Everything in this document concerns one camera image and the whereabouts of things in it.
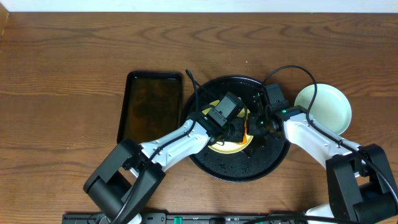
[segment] round white plate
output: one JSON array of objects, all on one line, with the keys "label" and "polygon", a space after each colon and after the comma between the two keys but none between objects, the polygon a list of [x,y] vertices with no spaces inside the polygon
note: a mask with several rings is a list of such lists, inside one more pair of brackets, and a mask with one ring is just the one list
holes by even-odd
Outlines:
[{"label": "round white plate", "polygon": [[[351,105],[347,97],[338,89],[327,84],[318,84],[317,97],[311,108],[315,119],[336,134],[345,132],[351,122]],[[294,105],[308,108],[314,85],[305,87],[296,97]]]}]

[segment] black tray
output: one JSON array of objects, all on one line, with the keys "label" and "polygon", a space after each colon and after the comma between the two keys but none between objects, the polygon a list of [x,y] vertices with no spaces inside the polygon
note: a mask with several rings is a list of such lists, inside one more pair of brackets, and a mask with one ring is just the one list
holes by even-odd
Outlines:
[{"label": "black tray", "polygon": [[[258,93],[261,83],[249,77],[221,77],[203,85],[204,88],[222,98],[227,91],[240,97],[251,112],[257,111],[257,103],[253,96]],[[199,89],[199,107],[215,101],[203,89]],[[189,113],[194,110],[195,95],[185,104],[180,124],[183,124]],[[256,180],[272,172],[284,159],[290,143],[283,139],[254,137],[251,143],[241,152],[221,154],[204,148],[197,154],[191,155],[191,160],[207,174],[230,182],[247,182]]]}]

